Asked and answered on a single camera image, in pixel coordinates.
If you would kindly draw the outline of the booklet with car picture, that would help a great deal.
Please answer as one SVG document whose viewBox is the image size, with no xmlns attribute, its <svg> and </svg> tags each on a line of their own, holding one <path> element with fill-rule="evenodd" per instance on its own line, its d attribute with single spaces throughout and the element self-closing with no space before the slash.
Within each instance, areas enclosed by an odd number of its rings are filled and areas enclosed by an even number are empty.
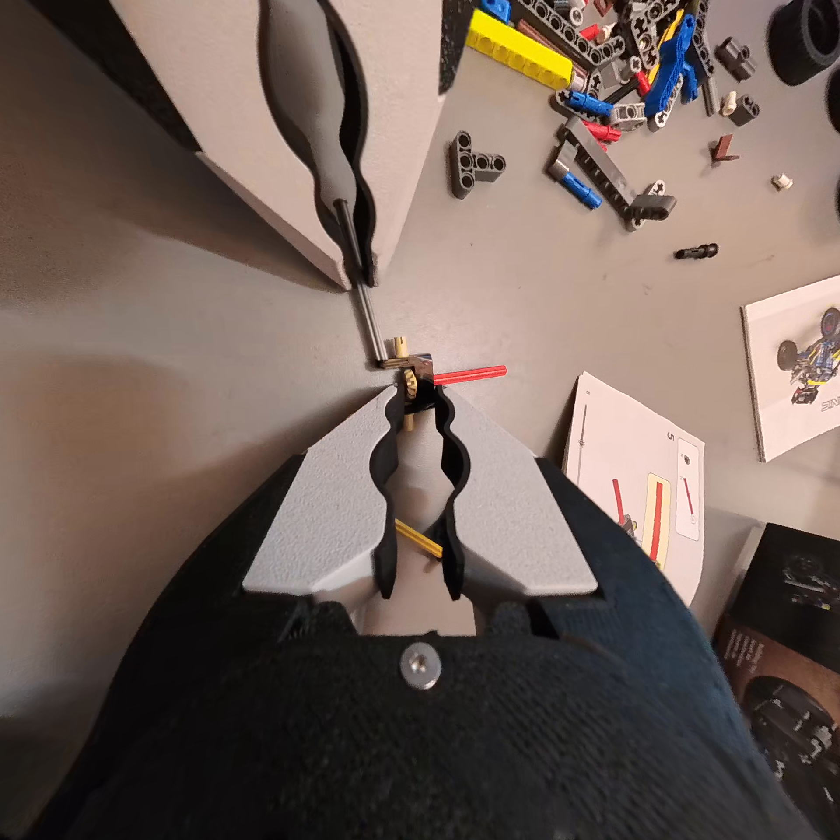
<svg viewBox="0 0 840 840">
<path fill-rule="evenodd" d="M 759 458 L 839 426 L 839 276 L 741 308 Z"/>
</svg>

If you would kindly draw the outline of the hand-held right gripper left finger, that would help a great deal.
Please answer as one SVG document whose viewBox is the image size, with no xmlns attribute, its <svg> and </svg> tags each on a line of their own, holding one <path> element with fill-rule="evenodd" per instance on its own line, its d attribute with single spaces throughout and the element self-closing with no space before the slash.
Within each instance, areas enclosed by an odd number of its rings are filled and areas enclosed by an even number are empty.
<svg viewBox="0 0 840 840">
<path fill-rule="evenodd" d="M 386 483 L 398 464 L 404 393 L 388 385 L 308 448 L 245 574 L 245 592 L 340 603 L 363 631 L 369 601 L 390 597 L 396 580 Z"/>
</svg>

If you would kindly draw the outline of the black connector with white pin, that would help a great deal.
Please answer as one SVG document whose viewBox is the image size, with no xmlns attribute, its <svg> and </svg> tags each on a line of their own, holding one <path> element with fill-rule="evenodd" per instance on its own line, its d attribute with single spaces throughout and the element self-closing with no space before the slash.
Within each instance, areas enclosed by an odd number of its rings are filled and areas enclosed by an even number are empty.
<svg viewBox="0 0 840 840">
<path fill-rule="evenodd" d="M 734 125 L 741 127 L 759 117 L 760 105 L 749 94 L 738 95 L 737 92 L 730 91 L 721 98 L 719 113 Z"/>
</svg>

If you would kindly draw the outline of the pile of mixed lego pieces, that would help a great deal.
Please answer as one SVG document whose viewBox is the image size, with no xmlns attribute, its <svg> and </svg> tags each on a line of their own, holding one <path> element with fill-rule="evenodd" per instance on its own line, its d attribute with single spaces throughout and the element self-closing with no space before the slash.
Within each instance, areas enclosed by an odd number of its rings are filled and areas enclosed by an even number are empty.
<svg viewBox="0 0 840 840">
<path fill-rule="evenodd" d="M 667 123 L 713 74 L 706 2 L 478 2 L 477 9 L 570 59 L 552 107 L 584 121 L 601 146 Z"/>
</svg>

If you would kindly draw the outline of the yellow axle with grey beam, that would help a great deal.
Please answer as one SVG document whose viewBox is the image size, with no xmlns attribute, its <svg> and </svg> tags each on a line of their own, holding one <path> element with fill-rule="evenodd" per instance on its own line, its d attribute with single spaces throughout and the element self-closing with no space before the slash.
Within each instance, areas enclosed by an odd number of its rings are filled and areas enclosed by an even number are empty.
<svg viewBox="0 0 840 840">
<path fill-rule="evenodd" d="M 398 518 L 394 519 L 394 524 L 398 536 L 402 536 L 404 539 L 409 540 L 413 545 L 428 554 L 430 557 L 436 560 L 443 559 L 444 550 L 438 542 L 430 539 L 428 536 L 415 530 Z"/>
</svg>

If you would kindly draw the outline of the grey lego beam with blue pin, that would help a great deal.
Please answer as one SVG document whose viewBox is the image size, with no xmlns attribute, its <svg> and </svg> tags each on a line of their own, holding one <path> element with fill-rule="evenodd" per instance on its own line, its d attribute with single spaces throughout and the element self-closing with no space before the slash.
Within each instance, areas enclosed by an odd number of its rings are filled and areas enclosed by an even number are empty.
<svg viewBox="0 0 840 840">
<path fill-rule="evenodd" d="M 560 126 L 546 175 L 588 209 L 608 204 L 630 230 L 647 221 L 665 221 L 676 199 L 662 187 L 639 193 L 629 184 L 584 121 L 570 117 Z"/>
</svg>

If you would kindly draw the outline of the black lego frame with gear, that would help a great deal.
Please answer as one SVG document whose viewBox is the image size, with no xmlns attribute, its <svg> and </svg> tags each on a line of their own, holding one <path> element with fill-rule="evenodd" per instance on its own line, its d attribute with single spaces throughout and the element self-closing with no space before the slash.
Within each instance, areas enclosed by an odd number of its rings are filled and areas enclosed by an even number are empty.
<svg viewBox="0 0 840 840">
<path fill-rule="evenodd" d="M 407 432 L 414 429 L 415 414 L 434 407 L 436 387 L 480 382 L 508 374 L 505 365 L 436 374 L 433 358 L 429 353 L 409 353 L 404 337 L 394 338 L 392 345 L 392 355 L 387 354 L 385 345 L 381 343 L 375 349 L 374 357 L 383 370 L 399 372 L 400 381 L 404 384 L 405 397 L 403 429 Z"/>
</svg>

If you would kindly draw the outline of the dark grey T-shaped lego beam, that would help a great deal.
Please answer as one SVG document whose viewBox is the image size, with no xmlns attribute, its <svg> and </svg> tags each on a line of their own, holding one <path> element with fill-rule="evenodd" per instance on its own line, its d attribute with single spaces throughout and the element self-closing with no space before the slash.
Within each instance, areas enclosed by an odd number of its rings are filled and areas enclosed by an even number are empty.
<svg viewBox="0 0 840 840">
<path fill-rule="evenodd" d="M 458 131 L 448 147 L 450 191 L 458 200 L 465 200 L 477 183 L 497 181 L 506 170 L 502 155 L 475 151 L 466 131 Z"/>
</svg>

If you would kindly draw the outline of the open instruction booklet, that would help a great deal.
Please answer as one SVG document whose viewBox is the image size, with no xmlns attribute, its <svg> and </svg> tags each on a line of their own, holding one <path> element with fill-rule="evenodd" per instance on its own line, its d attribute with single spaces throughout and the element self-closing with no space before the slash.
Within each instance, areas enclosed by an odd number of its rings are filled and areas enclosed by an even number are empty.
<svg viewBox="0 0 840 840">
<path fill-rule="evenodd" d="M 690 606 L 704 562 L 704 443 L 584 372 L 576 382 L 563 472 Z"/>
</svg>

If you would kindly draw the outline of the black lego set box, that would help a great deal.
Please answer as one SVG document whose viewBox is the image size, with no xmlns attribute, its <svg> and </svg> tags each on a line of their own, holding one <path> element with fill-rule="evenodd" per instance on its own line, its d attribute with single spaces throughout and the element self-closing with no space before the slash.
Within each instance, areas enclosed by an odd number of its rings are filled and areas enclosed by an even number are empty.
<svg viewBox="0 0 840 840">
<path fill-rule="evenodd" d="M 839 542 L 765 523 L 715 648 L 759 751 L 823 838 L 839 838 Z"/>
</svg>

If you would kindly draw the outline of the yellow lego brick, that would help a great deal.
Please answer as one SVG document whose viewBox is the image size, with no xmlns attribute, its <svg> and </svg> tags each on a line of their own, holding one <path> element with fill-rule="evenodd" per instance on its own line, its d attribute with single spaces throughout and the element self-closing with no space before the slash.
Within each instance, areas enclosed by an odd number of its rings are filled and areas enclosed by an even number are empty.
<svg viewBox="0 0 840 840">
<path fill-rule="evenodd" d="M 570 59 L 479 9 L 472 14 L 468 47 L 555 91 L 570 87 Z"/>
</svg>

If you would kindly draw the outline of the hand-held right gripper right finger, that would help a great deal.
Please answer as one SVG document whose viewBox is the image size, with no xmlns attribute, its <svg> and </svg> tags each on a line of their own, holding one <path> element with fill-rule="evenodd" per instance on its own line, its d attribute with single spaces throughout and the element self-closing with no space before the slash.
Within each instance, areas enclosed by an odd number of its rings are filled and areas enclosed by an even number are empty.
<svg viewBox="0 0 840 840">
<path fill-rule="evenodd" d="M 452 484 L 437 525 L 444 582 L 488 634 L 505 604 L 578 613 L 599 584 L 543 470 L 543 460 L 452 387 L 435 393 L 441 469 Z"/>
</svg>

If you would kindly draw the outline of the black lego connector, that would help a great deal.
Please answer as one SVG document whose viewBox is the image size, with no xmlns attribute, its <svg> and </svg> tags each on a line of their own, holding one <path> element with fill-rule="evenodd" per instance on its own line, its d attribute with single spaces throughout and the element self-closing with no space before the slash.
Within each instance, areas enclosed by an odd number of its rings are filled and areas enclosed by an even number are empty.
<svg viewBox="0 0 840 840">
<path fill-rule="evenodd" d="M 746 81 L 755 73 L 751 48 L 733 36 L 715 48 L 715 57 L 736 81 Z"/>
</svg>

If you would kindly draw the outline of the dark grey lego axle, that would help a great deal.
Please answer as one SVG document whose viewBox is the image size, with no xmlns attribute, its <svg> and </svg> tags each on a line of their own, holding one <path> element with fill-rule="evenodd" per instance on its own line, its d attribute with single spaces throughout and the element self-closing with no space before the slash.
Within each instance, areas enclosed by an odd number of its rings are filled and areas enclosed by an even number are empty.
<svg viewBox="0 0 840 840">
<path fill-rule="evenodd" d="M 332 206 L 342 237 L 342 252 L 345 269 L 360 300 L 363 322 L 371 343 L 374 361 L 378 366 L 383 367 L 387 360 L 385 344 L 372 306 L 370 294 L 371 287 L 367 281 L 360 242 L 354 226 L 353 214 L 350 210 L 348 201 L 343 198 L 336 199 Z"/>
</svg>

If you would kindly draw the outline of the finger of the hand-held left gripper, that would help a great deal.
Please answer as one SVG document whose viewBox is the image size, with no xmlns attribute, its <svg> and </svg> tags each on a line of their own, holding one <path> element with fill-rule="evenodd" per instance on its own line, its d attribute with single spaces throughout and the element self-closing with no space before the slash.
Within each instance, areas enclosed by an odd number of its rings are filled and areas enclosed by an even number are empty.
<svg viewBox="0 0 840 840">
<path fill-rule="evenodd" d="M 350 289 L 315 182 L 283 139 L 261 83 L 257 1 L 114 1 L 199 145 L 198 157 L 333 284 Z"/>
<path fill-rule="evenodd" d="M 379 286 L 403 232 L 445 99 L 439 90 L 444 4 L 323 2 L 360 86 L 361 137 L 354 154 L 360 234 Z"/>
</svg>

